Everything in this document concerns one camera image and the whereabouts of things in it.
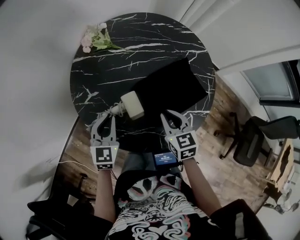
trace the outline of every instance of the white curtain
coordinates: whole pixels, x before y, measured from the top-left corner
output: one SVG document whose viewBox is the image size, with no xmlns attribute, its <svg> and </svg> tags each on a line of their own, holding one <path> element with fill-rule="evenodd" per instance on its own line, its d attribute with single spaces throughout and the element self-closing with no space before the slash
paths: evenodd
<svg viewBox="0 0 300 240">
<path fill-rule="evenodd" d="M 199 34 L 240 0 L 194 0 L 181 23 Z"/>
</svg>

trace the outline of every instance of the window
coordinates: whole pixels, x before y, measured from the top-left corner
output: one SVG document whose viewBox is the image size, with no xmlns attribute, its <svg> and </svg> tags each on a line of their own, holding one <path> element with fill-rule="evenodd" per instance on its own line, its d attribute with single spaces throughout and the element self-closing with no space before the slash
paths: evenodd
<svg viewBox="0 0 300 240">
<path fill-rule="evenodd" d="M 261 105 L 300 107 L 300 61 L 270 64 L 242 72 Z"/>
</svg>

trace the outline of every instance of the wooden floor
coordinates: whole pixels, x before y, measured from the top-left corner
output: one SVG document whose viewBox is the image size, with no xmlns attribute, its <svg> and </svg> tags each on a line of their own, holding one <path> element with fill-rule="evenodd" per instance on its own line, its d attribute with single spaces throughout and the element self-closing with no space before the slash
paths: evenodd
<svg viewBox="0 0 300 240">
<path fill-rule="evenodd" d="M 250 115 L 231 89 L 220 78 L 216 77 L 216 81 L 216 94 L 211 112 L 196 132 L 200 143 L 196 160 L 219 197 L 222 206 L 242 198 L 255 212 L 266 199 L 266 195 L 263 194 L 266 183 L 254 176 L 265 177 L 269 170 L 263 167 L 260 160 L 253 167 L 239 165 L 233 160 L 233 153 L 226 159 L 219 159 L 218 156 L 227 151 L 232 140 L 225 139 L 221 135 L 214 137 L 214 131 L 218 129 L 233 132 L 233 119 L 229 116 L 230 112 L 237 113 L 241 124 L 245 123 Z M 67 143 L 61 162 L 76 161 L 96 171 L 89 147 L 90 134 L 86 131 L 86 126 L 79 120 Z M 126 155 L 126 151 L 119 150 L 113 170 L 117 177 Z M 88 179 L 84 180 L 82 184 L 81 191 L 89 197 L 95 197 L 97 174 L 86 167 L 70 162 L 59 164 L 56 176 L 63 175 L 65 181 L 77 187 L 81 178 L 80 173 L 88 175 Z M 188 183 L 185 171 L 183 171 L 183 178 Z"/>
</svg>

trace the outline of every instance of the forearm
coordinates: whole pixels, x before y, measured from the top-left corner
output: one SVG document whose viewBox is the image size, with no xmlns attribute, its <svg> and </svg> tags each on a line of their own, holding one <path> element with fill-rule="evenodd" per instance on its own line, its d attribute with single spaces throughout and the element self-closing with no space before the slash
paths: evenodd
<svg viewBox="0 0 300 240">
<path fill-rule="evenodd" d="M 97 180 L 95 216 L 114 223 L 115 215 L 111 173 L 109 170 L 101 170 Z"/>
<path fill-rule="evenodd" d="M 187 172 L 197 207 L 210 216 L 221 208 L 216 194 L 193 158 L 184 160 L 183 165 Z"/>
</svg>

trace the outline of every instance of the green leaf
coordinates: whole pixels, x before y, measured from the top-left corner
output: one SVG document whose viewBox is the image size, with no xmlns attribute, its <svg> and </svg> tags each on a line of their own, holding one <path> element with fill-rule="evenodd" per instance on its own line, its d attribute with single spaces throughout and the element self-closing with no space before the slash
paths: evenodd
<svg viewBox="0 0 300 240">
<path fill-rule="evenodd" d="M 93 44 L 94 47 L 97 48 L 97 50 L 99 49 L 106 49 L 108 46 L 104 45 L 104 44 Z"/>
<path fill-rule="evenodd" d="M 105 40 L 105 36 L 102 34 L 102 32 L 98 32 L 98 36 L 101 40 Z"/>
<path fill-rule="evenodd" d="M 105 44 L 105 41 L 102 39 L 95 39 L 94 41 L 92 41 L 92 44 L 102 44 L 102 45 L 107 45 Z"/>
<path fill-rule="evenodd" d="M 109 40 L 104 40 L 104 44 L 105 44 L 105 45 L 110 45 L 110 44 L 112 44 L 112 42 L 109 41 Z"/>
</svg>

